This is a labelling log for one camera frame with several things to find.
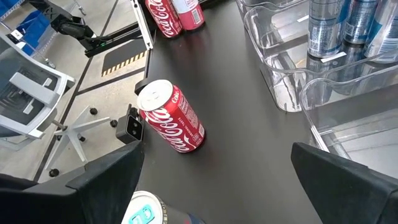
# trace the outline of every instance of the silver can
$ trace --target silver can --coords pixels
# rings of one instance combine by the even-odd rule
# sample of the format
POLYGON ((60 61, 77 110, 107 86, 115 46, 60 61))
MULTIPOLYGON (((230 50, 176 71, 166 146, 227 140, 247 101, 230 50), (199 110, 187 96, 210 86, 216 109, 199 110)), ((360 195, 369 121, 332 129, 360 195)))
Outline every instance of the silver can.
POLYGON ((345 25, 344 39, 352 44, 364 44, 379 0, 351 0, 345 25))
MULTIPOLYGON (((353 80, 355 78, 359 78, 363 71, 363 64, 351 65, 354 62, 362 60, 363 56, 363 46, 362 45, 354 45, 348 42, 343 41, 343 45, 341 46, 341 51, 345 52, 346 55, 344 57, 339 58, 340 66, 349 65, 349 67, 343 68, 339 70, 336 74, 337 82, 347 82, 353 80)), ((337 85, 334 87, 334 90, 342 95, 350 95, 352 87, 349 85, 337 85)))
MULTIPOLYGON (((398 0, 382 0, 376 9, 368 39, 366 57, 398 49, 398 0)), ((397 54, 387 54, 374 60, 379 63, 398 61, 397 54)))
POLYGON ((343 27, 349 0, 311 0, 308 22, 308 53, 314 57, 337 54, 343 41, 343 27))
POLYGON ((137 191, 132 195, 122 224, 205 224, 193 215, 181 212, 167 204, 158 196, 137 191))
MULTIPOLYGON (((308 75, 307 81, 309 82, 310 80, 316 78, 327 78, 335 81, 335 76, 330 75, 326 71, 329 71, 336 67, 338 67, 338 63, 336 60, 322 62, 320 58, 316 58, 308 54, 307 69, 315 72, 315 74, 312 75, 311 73, 307 73, 308 75)), ((325 83, 323 82, 320 82, 319 85, 322 85, 322 87, 317 86, 316 88, 310 90, 312 95, 310 101, 312 102, 313 105, 323 105, 329 101, 331 96, 331 91, 332 91, 331 86, 325 85, 325 83)))

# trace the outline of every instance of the red soda can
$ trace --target red soda can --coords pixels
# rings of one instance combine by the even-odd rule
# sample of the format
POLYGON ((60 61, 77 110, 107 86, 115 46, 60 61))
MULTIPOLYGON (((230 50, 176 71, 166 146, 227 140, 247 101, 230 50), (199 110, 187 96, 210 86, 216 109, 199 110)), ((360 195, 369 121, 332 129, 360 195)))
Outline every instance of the red soda can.
POLYGON ((151 82, 140 92, 140 115, 178 152, 195 150, 205 137, 198 116, 181 90, 167 80, 151 82))
POLYGON ((194 30, 205 22, 198 0, 172 0, 185 30, 194 30))
POLYGON ((182 25, 170 0, 145 0, 145 4, 163 35, 171 38, 181 33, 182 25))

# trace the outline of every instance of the plastic organizer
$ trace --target plastic organizer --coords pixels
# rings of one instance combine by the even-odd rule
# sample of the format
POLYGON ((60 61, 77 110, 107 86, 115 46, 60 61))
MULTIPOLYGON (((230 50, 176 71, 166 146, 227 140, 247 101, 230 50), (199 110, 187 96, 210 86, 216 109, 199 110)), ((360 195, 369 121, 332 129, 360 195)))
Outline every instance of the plastic organizer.
POLYGON ((374 64, 365 72, 362 64, 380 57, 365 58, 363 45, 343 43, 330 58, 315 58, 307 53, 309 1, 298 1, 279 8, 252 8, 244 23, 261 59, 261 72, 276 105, 288 112, 301 111, 299 94, 316 78, 345 82, 370 75, 391 64, 374 64))
POLYGON ((236 0, 236 4, 238 4, 239 11, 243 18, 250 9, 256 6, 264 6, 269 9, 283 9, 284 7, 300 1, 303 0, 236 0))
POLYGON ((316 78, 303 88, 300 102, 313 137, 324 151, 398 178, 398 64, 347 69, 361 76, 346 82, 316 78))

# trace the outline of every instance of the black table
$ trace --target black table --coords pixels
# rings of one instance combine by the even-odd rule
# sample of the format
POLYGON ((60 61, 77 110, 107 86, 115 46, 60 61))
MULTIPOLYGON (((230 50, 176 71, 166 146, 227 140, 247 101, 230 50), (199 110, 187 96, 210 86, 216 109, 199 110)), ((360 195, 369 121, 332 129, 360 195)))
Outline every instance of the black table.
POLYGON ((275 106, 234 1, 205 11, 206 26, 175 40, 156 35, 148 78, 167 79, 206 129, 180 154, 146 126, 138 190, 212 223, 321 223, 290 161, 308 141, 302 113, 275 106))

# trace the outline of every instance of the black mat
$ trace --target black mat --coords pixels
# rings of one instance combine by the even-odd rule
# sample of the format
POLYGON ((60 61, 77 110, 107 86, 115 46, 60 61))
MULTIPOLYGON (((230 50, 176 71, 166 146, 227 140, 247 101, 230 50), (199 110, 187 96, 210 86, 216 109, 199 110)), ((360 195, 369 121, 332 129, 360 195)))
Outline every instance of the black mat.
POLYGON ((145 56, 146 50, 144 41, 139 39, 133 40, 107 53, 102 66, 102 76, 109 75, 117 69, 123 68, 142 58, 145 56))

